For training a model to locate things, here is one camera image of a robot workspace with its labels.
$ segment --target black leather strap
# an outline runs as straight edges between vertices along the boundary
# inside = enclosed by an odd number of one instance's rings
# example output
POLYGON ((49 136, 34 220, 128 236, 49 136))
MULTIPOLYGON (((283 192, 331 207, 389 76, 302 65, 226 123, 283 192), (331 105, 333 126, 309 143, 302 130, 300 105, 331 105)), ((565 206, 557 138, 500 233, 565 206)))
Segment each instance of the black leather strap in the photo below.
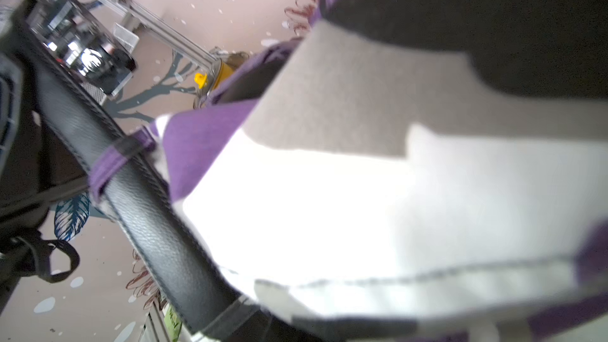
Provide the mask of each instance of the black leather strap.
MULTIPOLYGON (((13 27, 0 47, 26 65, 42 119, 88 172, 124 134, 30 33, 23 11, 14 12, 13 27)), ((105 193, 121 228, 190 331, 205 328, 236 300, 173 213, 161 180, 141 156, 111 179, 105 193)))

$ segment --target black strap loop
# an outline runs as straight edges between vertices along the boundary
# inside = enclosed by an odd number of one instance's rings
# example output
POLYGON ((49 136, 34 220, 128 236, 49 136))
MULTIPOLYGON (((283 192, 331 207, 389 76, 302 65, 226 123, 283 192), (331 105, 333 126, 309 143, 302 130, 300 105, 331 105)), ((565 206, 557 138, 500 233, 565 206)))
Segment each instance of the black strap loop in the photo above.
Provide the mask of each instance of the black strap loop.
POLYGON ((15 276, 36 275, 44 281, 55 283, 67 279, 80 264, 80 256, 70 243, 65 240, 43 240, 38 230, 23 230, 19 235, 12 237, 11 242, 23 243, 29 249, 29 254, 25 260, 15 269, 15 276), (50 272, 50 254, 56 248, 70 258, 70 269, 52 275, 50 272))
POLYGON ((249 300, 247 296, 241 295, 211 321, 201 333, 205 336, 213 335, 214 339, 223 341, 237 331, 258 310, 260 310, 260 306, 249 300))

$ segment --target gray fabric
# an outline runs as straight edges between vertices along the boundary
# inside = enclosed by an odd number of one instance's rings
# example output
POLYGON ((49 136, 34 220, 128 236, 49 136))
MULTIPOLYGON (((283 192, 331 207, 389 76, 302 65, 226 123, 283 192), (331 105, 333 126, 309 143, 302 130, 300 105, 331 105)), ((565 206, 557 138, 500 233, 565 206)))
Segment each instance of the gray fabric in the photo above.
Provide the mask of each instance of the gray fabric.
POLYGON ((604 141, 608 103, 504 95, 464 53, 384 45, 321 20, 243 129, 271 148, 403 156, 412 123, 439 134, 604 141))

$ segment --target white fabric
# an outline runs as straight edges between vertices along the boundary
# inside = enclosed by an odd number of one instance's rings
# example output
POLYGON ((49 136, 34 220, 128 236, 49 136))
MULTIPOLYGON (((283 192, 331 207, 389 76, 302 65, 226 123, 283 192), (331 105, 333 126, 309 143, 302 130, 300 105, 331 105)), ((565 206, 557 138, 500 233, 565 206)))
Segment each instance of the white fabric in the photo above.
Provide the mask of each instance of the white fabric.
POLYGON ((238 131, 184 213, 232 285, 289 286, 322 316, 434 317, 576 286, 570 258, 608 214, 607 143, 413 125, 406 145, 404 159, 272 150, 238 131))
POLYGON ((162 179, 167 183, 169 182, 169 167, 167 166, 167 156, 165 155, 165 149, 161 148, 162 146, 162 138, 165 134, 165 129, 167 129, 167 125, 169 124, 169 120, 173 114, 164 114, 156 118, 155 125, 156 130, 158 131, 158 136, 154 136, 153 138, 156 141, 156 145, 158 148, 154 148, 152 152, 148 153, 147 158, 148 161, 154 165, 156 171, 161 175, 162 179))

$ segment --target purple strap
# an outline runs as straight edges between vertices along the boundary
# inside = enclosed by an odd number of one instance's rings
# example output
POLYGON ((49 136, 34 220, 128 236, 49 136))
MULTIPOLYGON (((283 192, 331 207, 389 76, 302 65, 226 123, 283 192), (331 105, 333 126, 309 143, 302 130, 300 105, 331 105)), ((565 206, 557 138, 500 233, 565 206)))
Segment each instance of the purple strap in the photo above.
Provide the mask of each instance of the purple strap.
POLYGON ((93 200, 98 203, 103 188, 130 158, 143 150, 153 150, 155 140, 148 128, 142 127, 131 135, 116 141, 97 158, 89 173, 89 187, 93 200))

